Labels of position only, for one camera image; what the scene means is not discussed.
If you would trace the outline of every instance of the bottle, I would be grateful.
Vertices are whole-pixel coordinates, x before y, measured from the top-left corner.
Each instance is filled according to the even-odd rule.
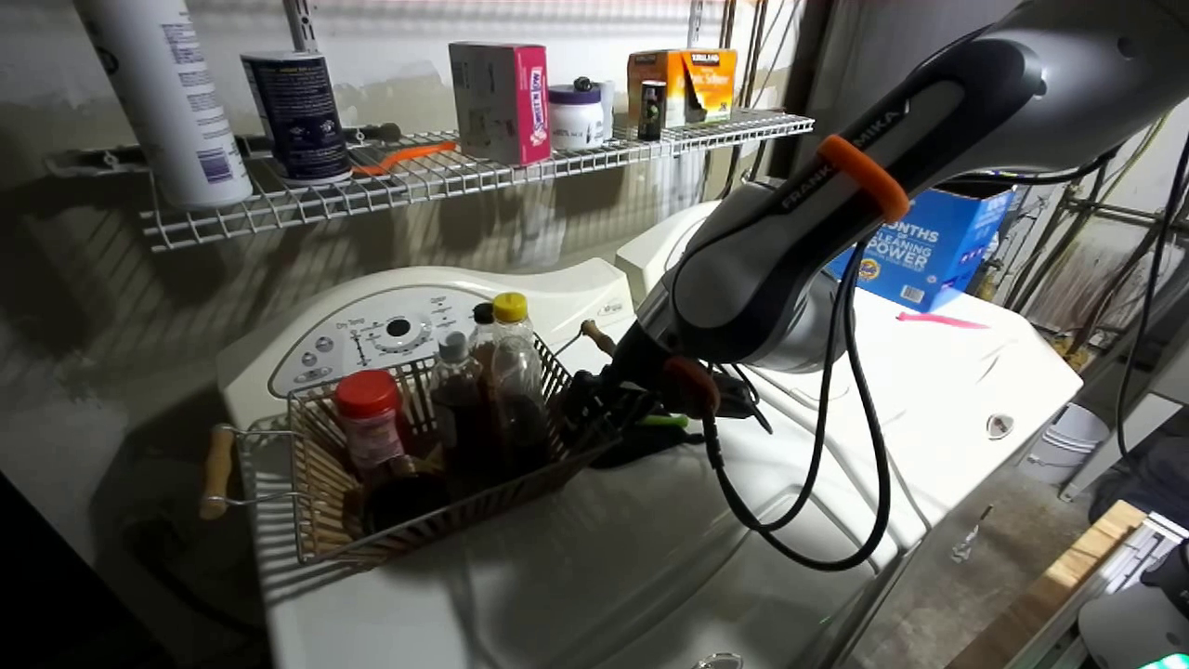
[[[435,360],[435,418],[444,435],[446,474],[462,485],[497,477],[491,413],[485,402],[485,367],[469,358],[462,332],[446,336]]]
[[[291,186],[345,182],[350,152],[320,54],[241,56],[270,156]]]
[[[228,207],[252,182],[187,0],[75,0],[117,98],[175,207]]]
[[[542,358],[527,324],[524,295],[497,295],[491,303],[493,342],[487,367],[487,398],[497,423],[502,453],[512,477],[550,462],[550,419],[542,404]]]
[[[402,418],[404,398],[392,371],[353,371],[334,386],[330,402],[345,431],[345,456],[367,486],[410,469],[404,438],[414,431]]]
[[[485,376],[487,376],[487,367],[491,367],[491,346],[493,346],[491,303],[478,303],[478,306],[472,309],[472,318],[476,318],[476,332],[472,332],[472,340],[469,340],[469,353],[472,353],[472,360],[478,360],[478,367],[485,367]]]

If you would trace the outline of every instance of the red cap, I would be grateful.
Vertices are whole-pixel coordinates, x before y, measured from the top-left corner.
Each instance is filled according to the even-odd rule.
[[[379,418],[402,409],[402,389],[392,371],[367,367],[353,371],[334,386],[334,409],[341,418]]]

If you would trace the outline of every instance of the white container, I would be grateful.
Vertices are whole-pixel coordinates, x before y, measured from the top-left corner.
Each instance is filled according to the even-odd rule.
[[[599,150],[609,139],[609,121],[599,81],[550,91],[550,133],[558,152]]]
[[[182,0],[75,0],[117,98],[175,207],[252,197]]]
[[[291,186],[350,179],[326,59],[317,54],[241,56],[270,156]]]
[[[1028,481],[1066,485],[1101,444],[1108,444],[1108,423],[1082,404],[1066,404],[1049,419],[1035,438],[1028,453],[1020,465]]]

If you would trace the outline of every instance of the blue box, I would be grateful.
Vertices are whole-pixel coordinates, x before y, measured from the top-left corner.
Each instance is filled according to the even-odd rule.
[[[860,288],[918,311],[939,309],[975,282],[1006,205],[1010,189],[992,197],[918,194],[913,207],[867,246]],[[849,256],[839,253],[829,273],[845,274]]]

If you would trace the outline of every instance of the spice bottle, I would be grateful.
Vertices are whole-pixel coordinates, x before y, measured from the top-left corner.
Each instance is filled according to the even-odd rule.
[[[334,386],[345,453],[365,485],[383,481],[396,469],[410,469],[404,438],[414,431],[402,404],[402,389],[383,367],[353,371]]]
[[[527,324],[524,295],[497,295],[487,398],[493,404],[497,444],[518,477],[550,462],[550,419],[542,409],[542,358]]]

